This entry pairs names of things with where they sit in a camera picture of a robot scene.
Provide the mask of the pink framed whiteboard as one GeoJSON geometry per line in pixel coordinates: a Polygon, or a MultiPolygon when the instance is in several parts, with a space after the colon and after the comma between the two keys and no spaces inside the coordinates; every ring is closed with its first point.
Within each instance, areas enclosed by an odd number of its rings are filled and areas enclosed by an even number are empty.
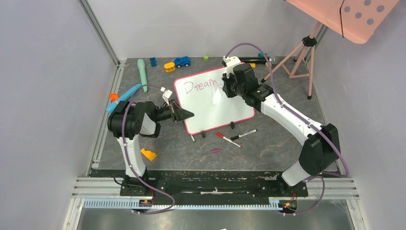
{"type": "Polygon", "coordinates": [[[255,116],[255,109],[246,105],[241,97],[228,98],[223,92],[224,73],[225,67],[215,68],[174,81],[179,105],[194,113],[184,120],[188,134],[196,135],[255,116]]]}

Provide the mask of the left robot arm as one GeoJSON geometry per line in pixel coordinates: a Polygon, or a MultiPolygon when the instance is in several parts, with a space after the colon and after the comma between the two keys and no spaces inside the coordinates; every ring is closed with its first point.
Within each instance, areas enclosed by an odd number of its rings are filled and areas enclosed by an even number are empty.
{"type": "Polygon", "coordinates": [[[152,101],[118,103],[110,113],[107,127],[119,142],[124,157],[124,189],[133,189],[138,195],[145,195],[150,190],[139,138],[157,138],[161,121],[171,120],[177,123],[191,117],[194,117],[194,113],[181,108],[175,100],[170,100],[161,107],[152,101]]]}

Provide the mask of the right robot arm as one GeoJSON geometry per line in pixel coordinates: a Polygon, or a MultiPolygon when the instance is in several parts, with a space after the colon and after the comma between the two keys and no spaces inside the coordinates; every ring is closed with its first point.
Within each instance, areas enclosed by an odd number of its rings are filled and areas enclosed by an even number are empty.
{"type": "Polygon", "coordinates": [[[332,124],[324,126],[315,122],[290,107],[271,86],[258,83],[248,63],[226,64],[222,81],[228,98],[241,97],[248,106],[282,125],[302,145],[297,162],[277,177],[276,188],[281,195],[290,195],[299,182],[320,175],[338,160],[337,128],[332,124]]]}

